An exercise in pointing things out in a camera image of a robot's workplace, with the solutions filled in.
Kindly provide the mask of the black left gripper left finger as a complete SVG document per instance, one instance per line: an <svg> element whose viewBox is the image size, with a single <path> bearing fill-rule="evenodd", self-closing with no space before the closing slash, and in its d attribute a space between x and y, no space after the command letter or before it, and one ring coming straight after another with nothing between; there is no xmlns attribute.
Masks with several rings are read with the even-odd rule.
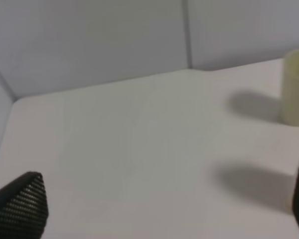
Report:
<svg viewBox="0 0 299 239"><path fill-rule="evenodd" d="M48 216L41 173L26 172L0 189L0 239L39 239Z"/></svg>

